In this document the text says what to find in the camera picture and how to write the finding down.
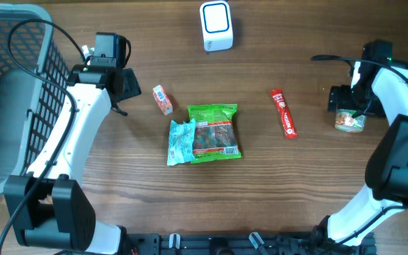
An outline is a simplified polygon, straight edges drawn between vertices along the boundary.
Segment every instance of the white device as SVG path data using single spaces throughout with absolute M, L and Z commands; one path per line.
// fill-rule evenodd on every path
M 210 1 L 201 5 L 201 27 L 204 49 L 208 52 L 232 47 L 231 11 L 226 1 Z

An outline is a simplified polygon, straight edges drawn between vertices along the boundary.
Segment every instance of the small carton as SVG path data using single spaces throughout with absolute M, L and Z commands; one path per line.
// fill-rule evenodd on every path
M 164 93 L 162 85 L 155 86 L 154 89 L 154 99 L 159 105 L 161 111 L 164 115 L 168 115 L 173 112 L 173 105 L 169 100 L 166 93 Z

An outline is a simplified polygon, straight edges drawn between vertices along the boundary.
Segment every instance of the green snack bag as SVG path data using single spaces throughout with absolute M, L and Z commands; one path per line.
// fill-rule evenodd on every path
M 232 116 L 237 104 L 189 106 L 190 119 L 196 120 L 192 164 L 219 159 L 238 159 L 242 155 L 237 146 Z

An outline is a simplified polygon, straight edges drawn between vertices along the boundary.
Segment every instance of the light blue wrapper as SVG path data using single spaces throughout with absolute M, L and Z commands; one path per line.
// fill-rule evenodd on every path
M 193 156 L 196 121 L 177 124 L 171 121 L 169 129 L 168 166 L 196 160 Z

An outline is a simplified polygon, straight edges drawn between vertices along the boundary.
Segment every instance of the metal clamp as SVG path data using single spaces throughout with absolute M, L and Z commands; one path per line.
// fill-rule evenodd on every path
M 248 239 L 253 244 L 253 247 L 260 253 L 260 255 L 269 255 L 266 248 L 263 246 L 264 241 L 258 232 L 252 232 L 248 236 Z
M 180 249 L 181 248 L 181 235 L 173 233 L 169 235 L 169 248 Z

